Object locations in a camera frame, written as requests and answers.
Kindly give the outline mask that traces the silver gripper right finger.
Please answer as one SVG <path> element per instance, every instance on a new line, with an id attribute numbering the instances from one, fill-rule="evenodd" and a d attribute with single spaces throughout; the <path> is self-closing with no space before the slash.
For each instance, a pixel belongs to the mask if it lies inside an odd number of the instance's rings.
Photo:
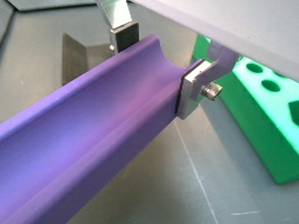
<path id="1" fill-rule="evenodd" d="M 176 115 L 185 119 L 197 108 L 203 98 L 215 101 L 223 87 L 215 80 L 228 74 L 236 65 L 239 55 L 216 41 L 209 42 L 208 57 L 197 60 L 181 77 Z"/>

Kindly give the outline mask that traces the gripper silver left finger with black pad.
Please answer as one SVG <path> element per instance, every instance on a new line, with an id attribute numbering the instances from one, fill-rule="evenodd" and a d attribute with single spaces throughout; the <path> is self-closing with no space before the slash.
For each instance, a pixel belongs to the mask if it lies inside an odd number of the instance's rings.
<path id="1" fill-rule="evenodd" d="M 127 0 L 95 0 L 107 22 L 109 41 L 120 53 L 139 41 L 139 23 L 132 19 Z"/>

